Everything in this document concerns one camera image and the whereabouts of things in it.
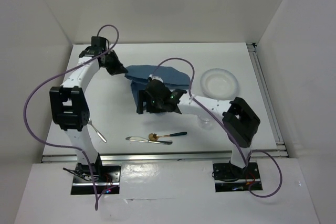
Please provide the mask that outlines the blue cloth napkin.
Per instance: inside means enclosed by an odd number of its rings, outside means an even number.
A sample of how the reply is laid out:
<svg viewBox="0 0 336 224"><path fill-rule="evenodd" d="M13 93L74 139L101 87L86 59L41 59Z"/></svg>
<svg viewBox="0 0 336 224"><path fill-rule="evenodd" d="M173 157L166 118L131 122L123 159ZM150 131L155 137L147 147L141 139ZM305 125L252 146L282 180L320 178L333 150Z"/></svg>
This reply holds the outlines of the blue cloth napkin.
<svg viewBox="0 0 336 224"><path fill-rule="evenodd" d="M128 73L124 76L131 81L131 91L135 101L135 106L138 106L138 92L144 90L149 75L155 73L155 76L160 77L163 83L169 89L184 89L188 90L190 85L190 77L173 67L159 67L155 71L156 66L153 65L131 65L126 67Z"/></svg>

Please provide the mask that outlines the white bowl plate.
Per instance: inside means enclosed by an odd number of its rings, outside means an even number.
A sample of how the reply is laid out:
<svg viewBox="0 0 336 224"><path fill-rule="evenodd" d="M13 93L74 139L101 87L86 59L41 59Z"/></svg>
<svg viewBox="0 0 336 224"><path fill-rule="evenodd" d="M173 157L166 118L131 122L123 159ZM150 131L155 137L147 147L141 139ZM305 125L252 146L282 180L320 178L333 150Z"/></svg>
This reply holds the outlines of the white bowl plate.
<svg viewBox="0 0 336 224"><path fill-rule="evenodd" d="M230 100L239 94L236 77L225 69L213 68L205 71L200 78L202 92L216 100Z"/></svg>

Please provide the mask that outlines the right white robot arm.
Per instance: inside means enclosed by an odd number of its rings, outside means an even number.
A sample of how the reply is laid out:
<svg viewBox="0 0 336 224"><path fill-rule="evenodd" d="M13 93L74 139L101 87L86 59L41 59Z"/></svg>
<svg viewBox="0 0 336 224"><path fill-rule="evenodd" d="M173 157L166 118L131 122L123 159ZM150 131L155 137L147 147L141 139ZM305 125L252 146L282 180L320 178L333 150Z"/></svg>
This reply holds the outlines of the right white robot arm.
<svg viewBox="0 0 336 224"><path fill-rule="evenodd" d="M240 97L232 101L215 100L184 89L170 90L159 80L150 80L138 91L137 113L178 113L215 120L225 131L234 148L229 172L235 178L247 172L251 143L258 131L260 119Z"/></svg>

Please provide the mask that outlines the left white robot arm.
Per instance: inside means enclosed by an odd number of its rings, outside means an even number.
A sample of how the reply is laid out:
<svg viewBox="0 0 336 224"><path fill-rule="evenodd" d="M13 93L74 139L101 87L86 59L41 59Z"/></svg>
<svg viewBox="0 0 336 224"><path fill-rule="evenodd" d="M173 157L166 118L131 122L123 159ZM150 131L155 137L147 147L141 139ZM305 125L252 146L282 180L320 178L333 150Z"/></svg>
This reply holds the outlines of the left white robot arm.
<svg viewBox="0 0 336 224"><path fill-rule="evenodd" d="M105 68L112 76L128 71L117 54L108 49L107 39L99 36L91 37L91 45L81 52L77 66L79 68L61 86L52 87L49 91L52 119L64 130L75 148L76 169L96 182L103 177L104 169L87 127L90 111L85 90L100 68Z"/></svg>

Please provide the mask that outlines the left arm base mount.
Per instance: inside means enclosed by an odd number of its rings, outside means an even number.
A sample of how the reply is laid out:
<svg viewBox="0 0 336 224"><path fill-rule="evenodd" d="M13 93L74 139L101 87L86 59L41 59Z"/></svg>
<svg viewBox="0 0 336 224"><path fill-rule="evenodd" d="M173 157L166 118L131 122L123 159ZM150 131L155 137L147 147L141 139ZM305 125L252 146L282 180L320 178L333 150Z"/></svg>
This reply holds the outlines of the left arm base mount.
<svg viewBox="0 0 336 224"><path fill-rule="evenodd" d="M77 169L63 168L73 176L71 195L94 195L94 189L89 174L80 174ZM120 193L121 166L109 165L102 167L101 175L94 175L98 195L114 195Z"/></svg>

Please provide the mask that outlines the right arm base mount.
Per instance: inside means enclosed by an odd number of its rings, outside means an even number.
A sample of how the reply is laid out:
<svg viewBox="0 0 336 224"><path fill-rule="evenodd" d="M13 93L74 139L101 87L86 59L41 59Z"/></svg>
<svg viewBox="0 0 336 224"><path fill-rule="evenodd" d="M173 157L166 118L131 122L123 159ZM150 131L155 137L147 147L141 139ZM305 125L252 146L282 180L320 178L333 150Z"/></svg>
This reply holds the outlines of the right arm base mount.
<svg viewBox="0 0 336 224"><path fill-rule="evenodd" d="M261 191L263 188L256 162L249 163L244 169L231 163L214 163L212 177L217 193L249 191L249 189Z"/></svg>

